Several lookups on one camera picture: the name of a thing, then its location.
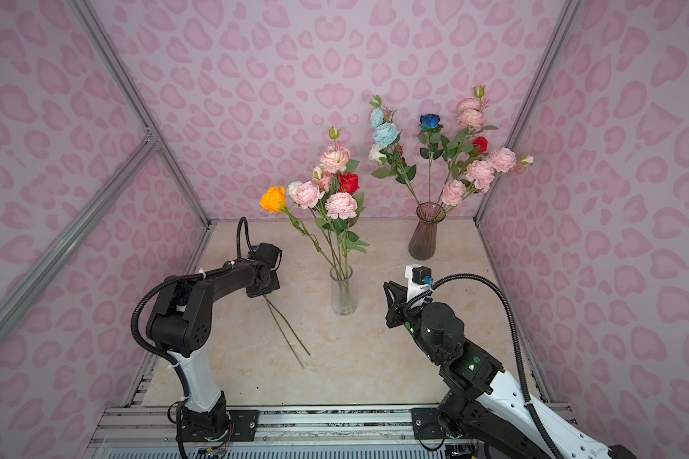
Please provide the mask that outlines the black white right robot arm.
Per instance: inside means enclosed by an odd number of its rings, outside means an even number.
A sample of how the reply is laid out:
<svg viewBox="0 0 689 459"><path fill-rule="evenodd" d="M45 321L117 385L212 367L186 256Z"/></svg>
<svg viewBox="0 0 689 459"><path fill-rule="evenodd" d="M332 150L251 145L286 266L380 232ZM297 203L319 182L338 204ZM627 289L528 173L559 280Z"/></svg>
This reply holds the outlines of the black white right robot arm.
<svg viewBox="0 0 689 459"><path fill-rule="evenodd" d="M622 445L608 446L578 430L528 389L524 364L516 375L465 337L464 322L451 306L436 302L436 290L455 280L487 286L500 301L505 294L492 281L473 273L434 280L431 269L407 267L408 283L384 283L386 325L403 327L420 351L438 368L448 392L436 409L444 438L476 439L509 458L631 458Z"/></svg>

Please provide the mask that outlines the pink rose spray stem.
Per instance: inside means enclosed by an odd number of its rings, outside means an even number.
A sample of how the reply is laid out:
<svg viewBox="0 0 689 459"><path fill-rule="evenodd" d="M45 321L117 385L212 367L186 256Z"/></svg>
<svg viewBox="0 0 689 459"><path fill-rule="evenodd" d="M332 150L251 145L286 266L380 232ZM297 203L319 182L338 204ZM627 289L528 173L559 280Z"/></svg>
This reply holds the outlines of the pink rose spray stem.
<svg viewBox="0 0 689 459"><path fill-rule="evenodd" d="M475 86L473 95L457 105L459 131L455 138L447 143L445 149L449 176L453 179L459 178L469 164L487 156L488 151L482 155L475 154L472 141L478 136L484 137L485 131L497 130L496 126L487 123L485 111L488 105L484 85Z"/></svg>

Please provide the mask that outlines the blue rose stem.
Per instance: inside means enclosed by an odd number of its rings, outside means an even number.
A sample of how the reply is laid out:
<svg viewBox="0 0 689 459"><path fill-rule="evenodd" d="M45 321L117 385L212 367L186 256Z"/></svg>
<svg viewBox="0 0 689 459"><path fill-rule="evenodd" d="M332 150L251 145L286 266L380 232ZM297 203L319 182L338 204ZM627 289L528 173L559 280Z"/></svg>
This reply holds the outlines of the blue rose stem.
<svg viewBox="0 0 689 459"><path fill-rule="evenodd" d="M427 186L428 201L436 202L434 198L434 162L443 155L442 135L443 125L441 118L437 114L425 114L419 118L418 139L421 142L420 156L426 159L427 164Z"/></svg>

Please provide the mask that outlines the red rose stem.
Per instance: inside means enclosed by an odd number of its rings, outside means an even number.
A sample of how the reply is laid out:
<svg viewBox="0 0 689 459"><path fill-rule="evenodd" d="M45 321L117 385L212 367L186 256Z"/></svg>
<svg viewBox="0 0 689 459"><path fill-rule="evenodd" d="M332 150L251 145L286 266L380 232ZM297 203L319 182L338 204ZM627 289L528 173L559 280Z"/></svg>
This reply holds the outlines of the red rose stem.
<svg viewBox="0 0 689 459"><path fill-rule="evenodd" d="M473 152L477 155L482 155L488 151L489 142L486 137L478 136L472 141Z"/></svg>

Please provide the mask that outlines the pink orange mixed flower stem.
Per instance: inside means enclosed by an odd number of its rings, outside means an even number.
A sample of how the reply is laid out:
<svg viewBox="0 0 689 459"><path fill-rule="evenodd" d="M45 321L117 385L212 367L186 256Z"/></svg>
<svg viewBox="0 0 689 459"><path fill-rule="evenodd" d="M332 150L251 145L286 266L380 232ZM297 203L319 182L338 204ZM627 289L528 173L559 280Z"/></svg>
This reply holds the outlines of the pink orange mixed flower stem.
<svg viewBox="0 0 689 459"><path fill-rule="evenodd" d="M493 150L484 159L469 164L464 178L477 193L486 193L498 177L533 164L533 156L519 158L514 151L502 147Z"/></svg>

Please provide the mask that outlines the pale pink white flower bunch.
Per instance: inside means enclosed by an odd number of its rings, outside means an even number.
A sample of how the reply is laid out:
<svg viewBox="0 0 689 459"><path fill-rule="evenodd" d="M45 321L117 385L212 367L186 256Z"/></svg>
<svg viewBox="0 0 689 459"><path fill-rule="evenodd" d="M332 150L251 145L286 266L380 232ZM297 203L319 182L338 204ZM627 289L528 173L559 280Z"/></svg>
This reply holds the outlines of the pale pink white flower bunch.
<svg viewBox="0 0 689 459"><path fill-rule="evenodd" d="M358 189L354 195L340 192L339 175L319 177L321 170L316 166L312 178L304 183L297 199L290 203L294 208L304 210L314 217L314 224L323 241L319 241L323 251L336 263L339 273L345 272L350 265L349 255L352 252L364 254L369 243L354 231L365 210L365 193Z"/></svg>

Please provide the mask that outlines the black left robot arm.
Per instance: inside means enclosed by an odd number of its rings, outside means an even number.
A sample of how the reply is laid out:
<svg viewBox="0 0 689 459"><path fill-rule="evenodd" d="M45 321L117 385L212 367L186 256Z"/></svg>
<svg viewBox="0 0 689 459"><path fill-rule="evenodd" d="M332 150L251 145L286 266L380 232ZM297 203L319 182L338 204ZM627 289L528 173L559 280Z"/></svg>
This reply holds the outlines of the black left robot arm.
<svg viewBox="0 0 689 459"><path fill-rule="evenodd" d="M166 361L181 384L173 420L180 449L186 442L233 438L226 396L214 380L206 349L214 304L240 290L248 298L259 298L279 289L281 258L277 246L251 243L248 221L242 217L233 260L212 271L167 277L135 306L130 319L133 340Z"/></svg>

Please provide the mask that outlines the orange rose stem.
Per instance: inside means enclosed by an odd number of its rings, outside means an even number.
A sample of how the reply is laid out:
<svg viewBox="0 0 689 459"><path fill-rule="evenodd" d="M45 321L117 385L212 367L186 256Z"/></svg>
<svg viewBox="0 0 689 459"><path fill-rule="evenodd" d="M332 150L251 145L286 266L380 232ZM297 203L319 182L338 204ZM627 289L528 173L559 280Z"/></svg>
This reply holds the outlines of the orange rose stem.
<svg viewBox="0 0 689 459"><path fill-rule="evenodd" d="M336 263L330 256L327 256L325 254L317 237L310 233L310 231L306 229L304 222L302 222L302 220L300 220L299 218L296 218L296 216L292 214L290 208L288 208L286 192L283 187L270 187L270 189L268 189L268 191L266 191L266 193L262 195L260 199L260 207L262 210L265 210L270 214L285 215L291 223L291 225L293 226L293 228L297 230L302 236L309 239L316 251L323 256L323 258L327 261L327 264L331 267L331 269L334 270L334 273L339 273L339 269Z"/></svg>

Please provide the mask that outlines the purple ribbed glass vase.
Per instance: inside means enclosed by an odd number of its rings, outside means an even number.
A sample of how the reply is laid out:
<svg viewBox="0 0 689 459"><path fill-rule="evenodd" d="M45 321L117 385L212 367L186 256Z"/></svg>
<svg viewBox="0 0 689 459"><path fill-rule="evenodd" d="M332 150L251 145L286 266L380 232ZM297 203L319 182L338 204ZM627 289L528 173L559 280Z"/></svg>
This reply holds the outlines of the purple ribbed glass vase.
<svg viewBox="0 0 689 459"><path fill-rule="evenodd" d="M416 209L418 218L408 252L416 260L428 260L436 252L438 225L446 218L446 210L438 203L423 203Z"/></svg>

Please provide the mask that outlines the white rose stem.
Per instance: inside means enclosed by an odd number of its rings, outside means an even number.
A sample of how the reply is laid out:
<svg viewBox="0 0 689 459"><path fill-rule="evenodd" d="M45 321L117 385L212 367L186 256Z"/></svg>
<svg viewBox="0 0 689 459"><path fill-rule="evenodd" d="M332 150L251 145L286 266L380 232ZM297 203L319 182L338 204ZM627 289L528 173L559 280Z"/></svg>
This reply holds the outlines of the white rose stem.
<svg viewBox="0 0 689 459"><path fill-rule="evenodd" d="M369 149L369 160L378 164L379 166L382 166L382 164L387 161L387 155L382 151L382 148L377 145L377 143L373 145L371 149Z"/></svg>
<svg viewBox="0 0 689 459"><path fill-rule="evenodd" d="M304 183L302 183L302 182L300 182L300 181L296 181L296 182L291 183L291 184L287 187L287 189L286 189L287 196L288 196L292 201L295 201L295 200L297 199L297 196L298 196L298 194L299 194L299 189L300 189L300 187L301 187L303 184L304 184Z"/></svg>

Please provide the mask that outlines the clear glass vase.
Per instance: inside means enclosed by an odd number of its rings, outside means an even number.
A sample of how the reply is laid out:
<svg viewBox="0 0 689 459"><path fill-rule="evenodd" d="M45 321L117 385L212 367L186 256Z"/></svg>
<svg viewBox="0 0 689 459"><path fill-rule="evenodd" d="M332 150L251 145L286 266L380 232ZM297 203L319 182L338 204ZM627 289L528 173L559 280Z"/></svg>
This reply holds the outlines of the clear glass vase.
<svg viewBox="0 0 689 459"><path fill-rule="evenodd" d="M330 307L341 317L354 314L359 306L353 275L350 265L344 268L344 273L337 273L334 269L330 271Z"/></svg>

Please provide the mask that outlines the pink rose spray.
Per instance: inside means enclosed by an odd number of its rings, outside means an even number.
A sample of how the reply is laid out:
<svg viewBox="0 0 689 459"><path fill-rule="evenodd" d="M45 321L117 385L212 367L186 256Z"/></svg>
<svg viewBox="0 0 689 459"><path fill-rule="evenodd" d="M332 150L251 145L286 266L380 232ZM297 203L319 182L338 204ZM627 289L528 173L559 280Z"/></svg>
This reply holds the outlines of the pink rose spray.
<svg viewBox="0 0 689 459"><path fill-rule="evenodd" d="M354 160L351 151L342 142L342 132L339 128L332 126L328 130L328 137L332 145L328 146L320 155L319 177L327 175L354 173L359 162Z"/></svg>
<svg viewBox="0 0 689 459"><path fill-rule="evenodd" d="M452 180L444 186L440 194L440 205L442 208L453 208L458 206L467 193L468 189L459 180Z"/></svg>

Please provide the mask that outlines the light blue flower spray stem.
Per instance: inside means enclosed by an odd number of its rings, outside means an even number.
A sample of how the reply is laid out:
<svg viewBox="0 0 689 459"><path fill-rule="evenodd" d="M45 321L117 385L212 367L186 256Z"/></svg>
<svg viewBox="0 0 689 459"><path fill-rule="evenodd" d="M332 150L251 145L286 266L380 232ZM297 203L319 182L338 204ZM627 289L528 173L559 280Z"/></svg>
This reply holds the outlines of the light blue flower spray stem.
<svg viewBox="0 0 689 459"><path fill-rule="evenodd" d="M372 106L369 124L372 129L373 145L377 143L387 155L387 161L382 166L377 164L376 170L371 175L380 180L393 178L397 183L407 187L411 197L419 205L420 200L413 187L416 166L410 166L405 159L404 147L401 143L402 131L394 122L396 111L384 105L379 95L374 95L369 104Z"/></svg>

